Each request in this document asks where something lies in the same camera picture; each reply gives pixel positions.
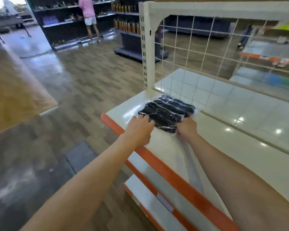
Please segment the pink shirt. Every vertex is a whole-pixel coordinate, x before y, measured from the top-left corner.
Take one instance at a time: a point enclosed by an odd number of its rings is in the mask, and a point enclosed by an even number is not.
[[[79,7],[83,11],[83,16],[85,18],[90,18],[95,16],[95,12],[93,9],[93,0],[79,0]]]

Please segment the forearm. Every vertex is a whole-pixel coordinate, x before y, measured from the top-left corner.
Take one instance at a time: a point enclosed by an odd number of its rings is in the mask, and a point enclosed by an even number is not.
[[[79,230],[94,215],[135,146],[123,136],[54,194],[22,231]]]
[[[289,225],[289,202],[258,175],[196,133],[188,141],[241,230],[279,230]]]

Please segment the hand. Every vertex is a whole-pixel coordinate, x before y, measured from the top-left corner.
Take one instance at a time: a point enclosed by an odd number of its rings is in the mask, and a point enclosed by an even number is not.
[[[184,118],[182,122],[177,123],[177,129],[187,141],[197,135],[197,123],[192,118]]]
[[[151,132],[155,125],[155,121],[149,122],[149,116],[139,115],[133,116],[123,136],[131,143],[135,144],[135,148],[142,147],[150,142]]]

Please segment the white shorts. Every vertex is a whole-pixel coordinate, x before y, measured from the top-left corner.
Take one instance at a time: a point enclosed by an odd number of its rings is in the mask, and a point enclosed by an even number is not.
[[[96,24],[96,18],[95,18],[95,16],[90,17],[90,18],[85,18],[85,24],[86,24],[86,25]]]

